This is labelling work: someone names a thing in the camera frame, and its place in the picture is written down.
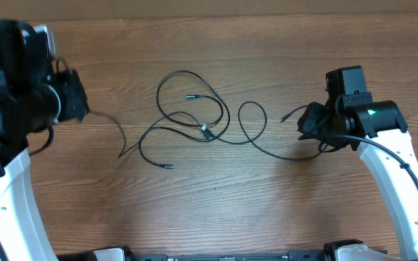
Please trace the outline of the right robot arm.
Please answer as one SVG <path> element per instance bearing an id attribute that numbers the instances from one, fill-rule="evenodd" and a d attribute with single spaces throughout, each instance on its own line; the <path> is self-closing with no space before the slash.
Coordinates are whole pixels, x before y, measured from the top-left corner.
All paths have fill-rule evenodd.
<path id="1" fill-rule="evenodd" d="M 394 101 L 373 100 L 360 66 L 328 72 L 326 84 L 326 103 L 311 102 L 298 120 L 301 139 L 358 152 L 390 214 L 400 258 L 418 260 L 418 161 L 402 112 Z"/>

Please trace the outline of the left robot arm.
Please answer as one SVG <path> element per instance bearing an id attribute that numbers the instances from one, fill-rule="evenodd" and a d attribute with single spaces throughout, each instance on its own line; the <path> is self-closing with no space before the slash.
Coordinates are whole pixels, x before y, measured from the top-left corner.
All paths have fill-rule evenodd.
<path id="1" fill-rule="evenodd" d="M 55 260 L 33 193 L 31 133 L 89 113 L 78 73 L 45 26 L 0 20 L 0 260 Z"/>

